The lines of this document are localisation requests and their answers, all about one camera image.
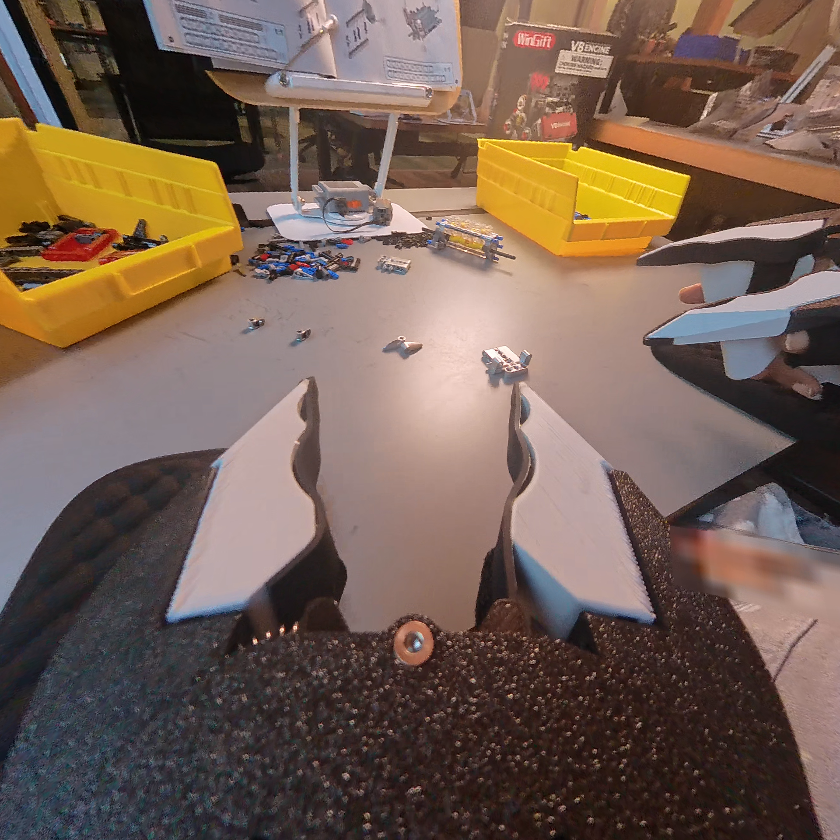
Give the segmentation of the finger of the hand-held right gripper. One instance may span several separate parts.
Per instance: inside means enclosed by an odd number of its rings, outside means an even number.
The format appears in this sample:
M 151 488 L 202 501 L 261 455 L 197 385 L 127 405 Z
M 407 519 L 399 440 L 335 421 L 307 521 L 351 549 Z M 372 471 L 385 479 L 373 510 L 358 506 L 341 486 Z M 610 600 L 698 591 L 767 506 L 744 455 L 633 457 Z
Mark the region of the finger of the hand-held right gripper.
M 788 264 L 813 255 L 829 235 L 824 219 L 735 227 L 655 248 L 639 256 L 637 265 Z
M 802 276 L 775 290 L 735 297 L 723 303 L 687 310 L 644 337 L 644 344 L 695 344 L 721 340 L 768 339 L 782 335 L 791 317 L 838 306 L 839 272 Z

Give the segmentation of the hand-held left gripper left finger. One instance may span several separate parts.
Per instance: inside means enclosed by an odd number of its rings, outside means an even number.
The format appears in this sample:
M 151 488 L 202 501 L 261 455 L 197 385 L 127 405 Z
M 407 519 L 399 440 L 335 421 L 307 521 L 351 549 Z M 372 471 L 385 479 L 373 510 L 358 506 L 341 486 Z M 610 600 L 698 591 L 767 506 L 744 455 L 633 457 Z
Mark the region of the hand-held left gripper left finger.
M 212 469 L 165 621 L 251 610 L 255 624 L 293 624 L 329 591 L 315 378 L 301 380 Z

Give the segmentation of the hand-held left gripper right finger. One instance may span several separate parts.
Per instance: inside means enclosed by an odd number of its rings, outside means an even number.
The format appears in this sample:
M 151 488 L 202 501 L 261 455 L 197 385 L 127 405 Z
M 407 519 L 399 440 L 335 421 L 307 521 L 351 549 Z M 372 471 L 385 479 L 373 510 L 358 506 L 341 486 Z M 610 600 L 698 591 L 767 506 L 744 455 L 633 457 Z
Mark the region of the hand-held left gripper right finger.
M 501 546 L 511 597 L 538 624 L 575 624 L 582 613 L 654 623 L 613 468 L 525 384 L 511 394 L 508 469 Z

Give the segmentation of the large silver beam assembly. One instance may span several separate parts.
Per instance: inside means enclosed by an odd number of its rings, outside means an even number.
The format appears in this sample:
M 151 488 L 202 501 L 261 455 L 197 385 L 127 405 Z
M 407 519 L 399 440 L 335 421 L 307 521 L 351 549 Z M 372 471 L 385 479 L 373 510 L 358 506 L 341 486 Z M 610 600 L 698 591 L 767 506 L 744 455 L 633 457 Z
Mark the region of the large silver beam assembly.
M 485 349 L 481 353 L 481 361 L 489 376 L 496 376 L 505 380 L 512 380 L 525 375 L 528 371 L 532 354 L 526 350 L 514 353 L 508 346 Z

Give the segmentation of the grey desk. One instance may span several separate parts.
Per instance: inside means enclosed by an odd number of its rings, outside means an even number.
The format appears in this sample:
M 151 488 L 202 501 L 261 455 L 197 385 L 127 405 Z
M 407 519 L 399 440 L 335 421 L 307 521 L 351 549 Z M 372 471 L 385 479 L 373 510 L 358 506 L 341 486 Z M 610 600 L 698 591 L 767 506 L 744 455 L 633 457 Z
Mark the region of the grey desk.
M 526 379 L 665 515 L 791 445 L 674 377 L 642 344 L 691 271 L 564 259 L 500 225 L 515 260 L 417 248 L 405 276 L 321 282 L 236 272 L 60 350 L 2 330 L 2 602 L 61 509 L 125 465 L 231 445 L 306 376 L 321 409 L 319 491 L 353 629 L 422 613 L 473 622 L 510 488 L 511 386 L 481 351 L 532 353 Z M 250 318 L 266 324 L 245 330 Z M 294 344 L 296 331 L 311 337 Z M 383 352 L 404 337 L 423 348 Z

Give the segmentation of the person's right hand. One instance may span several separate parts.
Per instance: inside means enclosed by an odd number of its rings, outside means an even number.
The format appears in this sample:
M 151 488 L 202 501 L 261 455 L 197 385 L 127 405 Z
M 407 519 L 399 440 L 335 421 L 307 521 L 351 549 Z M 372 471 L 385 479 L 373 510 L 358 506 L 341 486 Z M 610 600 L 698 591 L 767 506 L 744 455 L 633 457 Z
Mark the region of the person's right hand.
M 703 290 L 702 285 L 700 283 L 695 283 L 695 284 L 690 285 L 688 287 L 681 288 L 679 290 L 679 299 L 683 303 L 685 303 L 687 305 L 690 305 L 690 306 L 693 306 L 694 307 L 693 309 L 718 304 L 718 303 L 711 303 L 711 304 L 704 303 L 704 292 L 703 291 L 704 290 Z M 829 309 L 829 311 L 838 312 L 838 306 L 835 307 L 835 308 Z M 789 328 L 785 331 L 785 333 L 787 333 L 789 331 L 798 332 L 798 331 L 801 331 L 801 330 L 812 330 L 812 329 L 805 329 L 805 328 L 793 329 L 790 325 Z M 720 344 L 721 342 L 725 342 L 725 341 L 729 341 L 729 340 L 721 340 L 721 341 L 718 341 L 718 343 Z M 818 381 L 818 382 L 771 382 L 771 383 L 779 385 L 781 388 L 785 389 L 786 391 L 797 393 L 797 394 L 803 396 L 804 398 L 806 398 L 808 400 L 819 401 L 819 400 L 822 399 L 823 384 L 820 383 L 820 381 Z

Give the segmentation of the wooden workbench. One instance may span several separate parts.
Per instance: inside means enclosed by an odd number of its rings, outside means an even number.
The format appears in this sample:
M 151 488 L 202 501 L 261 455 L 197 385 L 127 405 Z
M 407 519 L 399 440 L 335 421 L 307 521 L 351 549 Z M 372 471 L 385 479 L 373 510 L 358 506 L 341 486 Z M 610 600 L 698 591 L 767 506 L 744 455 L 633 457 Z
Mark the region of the wooden workbench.
M 638 118 L 594 120 L 591 141 L 837 204 L 839 168 Z

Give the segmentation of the yellow plastic bin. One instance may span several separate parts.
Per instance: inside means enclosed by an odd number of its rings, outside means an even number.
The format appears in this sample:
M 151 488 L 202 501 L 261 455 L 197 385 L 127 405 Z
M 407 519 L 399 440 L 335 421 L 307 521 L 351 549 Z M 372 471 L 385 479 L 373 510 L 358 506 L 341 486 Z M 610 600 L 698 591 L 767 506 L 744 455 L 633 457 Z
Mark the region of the yellow plastic bin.
M 579 242 L 563 241 L 551 248 L 550 253 L 561 257 L 614 257 L 637 256 L 650 245 L 652 237 L 620 239 L 590 239 Z
M 550 252 L 560 242 L 665 236 L 686 174 L 570 143 L 478 141 L 476 202 Z
M 65 348 L 167 301 L 231 267 L 240 226 L 211 162 L 20 119 L 1 121 L 2 246 L 24 223 L 59 216 L 131 235 L 143 219 L 163 245 L 102 264 L 23 259 L 74 270 L 33 290 L 2 272 L 4 327 Z

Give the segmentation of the heap of clear plastic bags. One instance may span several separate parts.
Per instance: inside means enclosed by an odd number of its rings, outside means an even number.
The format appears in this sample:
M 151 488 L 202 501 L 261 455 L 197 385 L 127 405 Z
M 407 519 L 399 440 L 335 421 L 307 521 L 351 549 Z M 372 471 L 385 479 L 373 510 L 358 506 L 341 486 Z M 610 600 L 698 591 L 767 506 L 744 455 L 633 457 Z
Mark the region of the heap of clear plastic bags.
M 801 101 L 772 96 L 771 81 L 766 72 L 739 89 L 713 94 L 688 130 L 838 164 L 839 67 L 829 66 L 809 83 Z

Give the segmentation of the clear plastic bag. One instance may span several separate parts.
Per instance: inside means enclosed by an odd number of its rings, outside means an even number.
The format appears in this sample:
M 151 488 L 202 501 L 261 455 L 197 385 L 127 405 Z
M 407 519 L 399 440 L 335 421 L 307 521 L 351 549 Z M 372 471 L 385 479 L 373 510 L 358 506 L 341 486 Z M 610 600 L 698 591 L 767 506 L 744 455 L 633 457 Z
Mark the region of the clear plastic bag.
M 751 533 L 759 537 L 803 544 L 797 522 L 804 509 L 779 485 L 769 483 L 715 507 L 698 517 L 718 529 Z

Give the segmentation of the blue storage bins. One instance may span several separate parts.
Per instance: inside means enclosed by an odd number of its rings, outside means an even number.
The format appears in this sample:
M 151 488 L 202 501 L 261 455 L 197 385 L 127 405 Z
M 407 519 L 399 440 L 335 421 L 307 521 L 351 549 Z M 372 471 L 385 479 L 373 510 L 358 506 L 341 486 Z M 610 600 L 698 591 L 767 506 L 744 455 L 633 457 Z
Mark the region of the blue storage bins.
M 739 44 L 738 37 L 696 35 L 687 30 L 677 39 L 673 57 L 682 60 L 716 60 L 735 63 Z

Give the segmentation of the black toy box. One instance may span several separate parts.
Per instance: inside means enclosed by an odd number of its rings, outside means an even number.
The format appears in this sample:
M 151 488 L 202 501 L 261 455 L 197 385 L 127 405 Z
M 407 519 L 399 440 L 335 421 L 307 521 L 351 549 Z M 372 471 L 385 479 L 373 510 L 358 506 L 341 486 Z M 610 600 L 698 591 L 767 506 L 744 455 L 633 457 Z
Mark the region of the black toy box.
M 617 43 L 583 28 L 507 24 L 487 138 L 584 145 Z

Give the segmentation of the clear cylinder engine assembly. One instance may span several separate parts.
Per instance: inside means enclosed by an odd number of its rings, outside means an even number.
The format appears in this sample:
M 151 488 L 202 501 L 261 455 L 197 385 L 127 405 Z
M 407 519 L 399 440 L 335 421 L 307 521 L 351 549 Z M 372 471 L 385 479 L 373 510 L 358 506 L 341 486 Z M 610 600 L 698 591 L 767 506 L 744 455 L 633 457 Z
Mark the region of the clear cylinder engine assembly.
M 427 247 L 436 251 L 447 249 L 497 263 L 499 259 L 515 260 L 503 244 L 503 237 L 485 223 L 472 222 L 465 217 L 447 216 L 438 220 Z

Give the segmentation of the pile of small brick parts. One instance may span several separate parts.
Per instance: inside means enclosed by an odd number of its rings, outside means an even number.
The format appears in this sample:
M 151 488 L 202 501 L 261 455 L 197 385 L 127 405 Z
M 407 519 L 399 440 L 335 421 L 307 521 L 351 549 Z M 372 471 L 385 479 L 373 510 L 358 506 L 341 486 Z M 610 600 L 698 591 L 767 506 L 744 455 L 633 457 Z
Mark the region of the pile of small brick parts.
M 323 281 L 342 272 L 357 272 L 361 258 L 350 252 L 350 238 L 290 239 L 275 236 L 258 244 L 246 260 L 254 278 L 273 282 L 283 277 Z

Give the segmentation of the red printed panel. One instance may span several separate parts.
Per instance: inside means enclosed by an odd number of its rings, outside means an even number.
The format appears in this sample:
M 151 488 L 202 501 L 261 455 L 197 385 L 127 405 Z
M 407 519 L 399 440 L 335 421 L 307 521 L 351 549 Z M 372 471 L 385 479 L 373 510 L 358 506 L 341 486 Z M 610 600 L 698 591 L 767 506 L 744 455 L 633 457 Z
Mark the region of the red printed panel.
M 97 258 L 119 238 L 113 228 L 79 227 L 44 248 L 40 257 L 47 261 L 88 262 Z

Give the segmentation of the grey battery box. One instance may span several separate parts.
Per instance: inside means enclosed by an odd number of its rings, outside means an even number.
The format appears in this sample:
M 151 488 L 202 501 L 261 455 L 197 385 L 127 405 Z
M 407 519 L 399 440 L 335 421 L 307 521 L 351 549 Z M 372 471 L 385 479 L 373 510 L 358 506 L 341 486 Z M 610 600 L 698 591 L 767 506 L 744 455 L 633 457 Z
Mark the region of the grey battery box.
M 377 200 L 375 191 L 358 181 L 320 181 L 312 195 L 323 215 L 352 219 L 369 216 Z

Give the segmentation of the heap of dark brick parts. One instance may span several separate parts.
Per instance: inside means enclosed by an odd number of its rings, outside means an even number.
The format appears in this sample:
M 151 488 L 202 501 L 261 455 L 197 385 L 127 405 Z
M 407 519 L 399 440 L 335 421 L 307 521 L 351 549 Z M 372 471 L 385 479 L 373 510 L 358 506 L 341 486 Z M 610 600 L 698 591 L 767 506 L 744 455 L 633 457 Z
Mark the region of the heap of dark brick parts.
M 144 219 L 139 219 L 133 231 L 121 234 L 119 238 L 97 258 L 88 262 L 47 261 L 41 252 L 59 238 L 77 228 L 100 227 L 77 217 L 59 215 L 55 223 L 47 221 L 25 222 L 17 234 L 5 238 L 1 247 L 1 269 L 6 278 L 20 291 L 29 291 L 48 285 L 56 280 L 73 277 L 92 268 L 101 267 L 98 260 L 117 250 L 137 250 L 139 254 L 151 251 L 169 243 L 161 234 L 152 236 Z

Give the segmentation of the black office chair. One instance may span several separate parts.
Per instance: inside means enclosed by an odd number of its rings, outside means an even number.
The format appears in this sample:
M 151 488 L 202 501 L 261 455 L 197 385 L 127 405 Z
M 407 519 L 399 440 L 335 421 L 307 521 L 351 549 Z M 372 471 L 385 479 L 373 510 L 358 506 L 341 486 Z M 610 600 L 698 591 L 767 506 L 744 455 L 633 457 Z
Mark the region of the black office chair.
M 107 77 L 129 139 L 217 165 L 226 182 L 265 162 L 256 106 L 242 106 L 206 73 L 205 60 L 151 49 L 117 57 Z

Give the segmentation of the white book stand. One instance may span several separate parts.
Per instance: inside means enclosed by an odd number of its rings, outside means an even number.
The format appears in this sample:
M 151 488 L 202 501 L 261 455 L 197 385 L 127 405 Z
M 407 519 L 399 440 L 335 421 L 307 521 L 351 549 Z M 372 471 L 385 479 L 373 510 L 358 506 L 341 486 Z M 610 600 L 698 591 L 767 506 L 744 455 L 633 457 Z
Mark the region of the white book stand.
M 463 80 L 462 46 L 460 56 Z M 461 91 L 434 90 L 425 85 L 407 83 L 368 82 L 322 77 L 291 70 L 279 70 L 269 75 L 238 70 L 211 70 L 208 76 L 228 95 L 246 104 L 286 107 L 289 112 L 290 191 L 295 213 L 304 218 L 320 217 L 329 230 L 349 234 L 362 230 L 371 232 L 371 214 L 362 218 L 323 215 L 314 199 L 304 203 L 299 194 L 298 141 L 302 109 L 341 112 L 374 112 L 387 116 L 385 139 L 381 152 L 377 180 L 372 188 L 377 197 L 383 196 L 396 142 L 398 120 L 402 114 L 430 116 L 445 114 L 456 104 Z

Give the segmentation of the instruction booklet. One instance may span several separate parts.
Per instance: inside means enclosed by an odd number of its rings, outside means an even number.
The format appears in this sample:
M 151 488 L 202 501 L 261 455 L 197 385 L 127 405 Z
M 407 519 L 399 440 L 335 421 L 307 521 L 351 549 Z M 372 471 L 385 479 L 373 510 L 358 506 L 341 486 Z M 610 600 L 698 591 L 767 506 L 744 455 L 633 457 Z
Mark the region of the instruction booklet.
M 424 1 L 145 1 L 161 49 L 215 67 L 460 88 L 459 8 Z

